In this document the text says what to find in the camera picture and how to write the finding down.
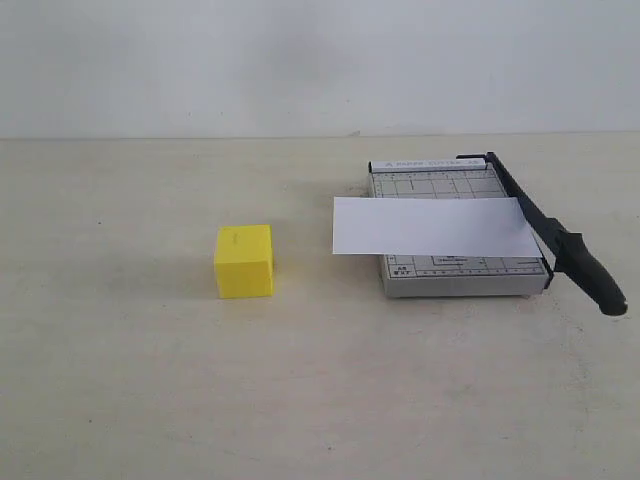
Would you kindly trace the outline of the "yellow foam cube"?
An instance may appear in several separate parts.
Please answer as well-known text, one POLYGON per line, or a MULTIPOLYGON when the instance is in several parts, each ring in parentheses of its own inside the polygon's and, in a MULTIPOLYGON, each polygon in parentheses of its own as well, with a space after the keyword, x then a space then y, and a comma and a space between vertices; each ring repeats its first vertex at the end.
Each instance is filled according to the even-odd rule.
POLYGON ((274 250, 270 225, 221 227, 214 271, 222 299, 266 297, 274 293, 274 250))

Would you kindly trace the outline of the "white paper sheet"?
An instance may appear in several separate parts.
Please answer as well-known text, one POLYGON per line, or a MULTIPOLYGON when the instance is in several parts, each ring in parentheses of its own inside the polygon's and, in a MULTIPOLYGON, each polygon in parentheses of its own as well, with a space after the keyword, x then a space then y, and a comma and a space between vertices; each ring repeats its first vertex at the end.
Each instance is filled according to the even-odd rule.
POLYGON ((514 198, 336 197, 335 255, 539 258, 514 198))

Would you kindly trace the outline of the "black cutter blade lever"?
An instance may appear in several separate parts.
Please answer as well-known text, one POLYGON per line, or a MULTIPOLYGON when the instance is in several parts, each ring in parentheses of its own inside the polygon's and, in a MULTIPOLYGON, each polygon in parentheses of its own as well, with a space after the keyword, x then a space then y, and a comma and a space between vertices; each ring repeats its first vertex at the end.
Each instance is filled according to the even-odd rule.
POLYGON ((487 152, 485 158, 493 165, 506 193, 517 199, 526 221, 554 255, 554 272, 565 274, 598 305, 602 314, 626 314, 625 295, 608 270, 588 250, 582 234, 571 232, 556 218, 546 216, 494 152, 487 152))

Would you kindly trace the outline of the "grey paper cutter base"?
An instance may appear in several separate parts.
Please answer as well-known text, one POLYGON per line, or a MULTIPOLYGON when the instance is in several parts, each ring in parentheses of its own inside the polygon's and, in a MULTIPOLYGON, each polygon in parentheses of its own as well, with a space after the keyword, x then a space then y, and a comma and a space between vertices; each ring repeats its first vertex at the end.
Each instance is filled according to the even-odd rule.
MULTIPOLYGON (((373 198, 475 199, 507 195, 484 154, 444 160, 375 161, 368 165, 373 198)), ((390 298, 530 296, 553 273, 543 257, 383 255, 384 292, 390 298)))

